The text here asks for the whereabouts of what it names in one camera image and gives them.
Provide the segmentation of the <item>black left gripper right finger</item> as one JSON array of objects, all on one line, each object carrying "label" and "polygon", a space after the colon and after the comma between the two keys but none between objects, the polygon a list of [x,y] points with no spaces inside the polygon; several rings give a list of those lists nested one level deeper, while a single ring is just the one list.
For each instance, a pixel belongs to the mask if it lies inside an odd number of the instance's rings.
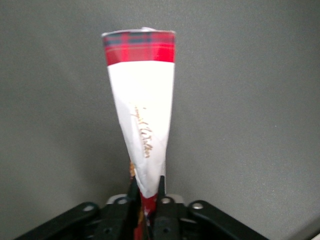
[{"label": "black left gripper right finger", "polygon": [[165,176],[160,176],[156,213],[153,223],[154,240],[180,240],[180,226],[175,200],[166,194]]}]

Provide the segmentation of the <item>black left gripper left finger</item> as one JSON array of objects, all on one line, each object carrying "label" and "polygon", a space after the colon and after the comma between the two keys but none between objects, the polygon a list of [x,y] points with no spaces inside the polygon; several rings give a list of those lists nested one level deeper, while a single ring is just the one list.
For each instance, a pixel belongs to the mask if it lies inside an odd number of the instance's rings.
[{"label": "black left gripper left finger", "polygon": [[139,209],[140,193],[134,177],[127,193],[110,197],[101,210],[99,238],[101,240],[133,240]]}]

